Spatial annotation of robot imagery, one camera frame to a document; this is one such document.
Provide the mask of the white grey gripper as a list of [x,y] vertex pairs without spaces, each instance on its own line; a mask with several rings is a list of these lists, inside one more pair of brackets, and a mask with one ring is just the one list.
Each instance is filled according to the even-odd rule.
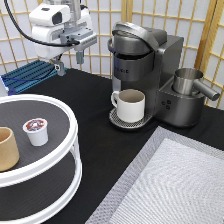
[[[84,63],[84,50],[97,42],[89,9],[80,3],[41,3],[29,14],[32,37],[50,43],[35,43],[36,54],[43,59],[57,59],[70,49],[76,51],[76,62]],[[56,61],[59,76],[65,75],[64,63]]]

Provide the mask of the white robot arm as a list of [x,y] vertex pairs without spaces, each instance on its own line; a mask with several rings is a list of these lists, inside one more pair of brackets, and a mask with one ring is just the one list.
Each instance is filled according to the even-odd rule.
[[51,60],[59,76],[65,74],[63,53],[74,49],[76,62],[84,63],[84,50],[97,42],[89,9],[80,0],[43,0],[29,14],[36,54]]

